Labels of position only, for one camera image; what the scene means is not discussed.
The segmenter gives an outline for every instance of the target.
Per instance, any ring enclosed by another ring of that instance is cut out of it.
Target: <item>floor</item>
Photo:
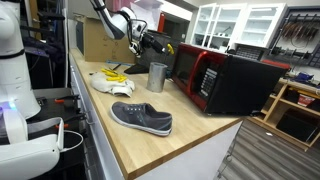
[[[307,152],[244,120],[215,180],[320,179],[320,141]]]

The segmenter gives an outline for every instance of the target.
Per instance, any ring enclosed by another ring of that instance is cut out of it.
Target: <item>gray sneaker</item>
[[[158,136],[171,132],[172,116],[157,112],[150,104],[125,104],[116,102],[111,107],[113,119],[121,125],[147,131]]]

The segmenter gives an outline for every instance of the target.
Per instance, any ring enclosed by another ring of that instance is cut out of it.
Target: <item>microwave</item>
[[[172,80],[204,113],[252,115],[261,111],[285,71],[181,43]]]

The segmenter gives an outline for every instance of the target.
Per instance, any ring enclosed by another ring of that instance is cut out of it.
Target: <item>white robot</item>
[[[114,39],[128,35],[129,49],[139,57],[144,48],[156,52],[165,49],[146,32],[146,23],[134,21],[135,14],[123,7],[113,17],[102,0],[90,0],[107,34]],[[26,56],[20,33],[20,0],[0,0],[0,179],[30,179],[52,169],[63,148],[63,120],[53,118],[39,124],[27,124],[40,106],[31,89]],[[59,133],[28,140],[28,133],[54,124]]]

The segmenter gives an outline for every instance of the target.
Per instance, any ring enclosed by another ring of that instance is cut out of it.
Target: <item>stainless steel cup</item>
[[[167,65],[152,62],[150,63],[147,89],[152,92],[162,92],[166,78]]]

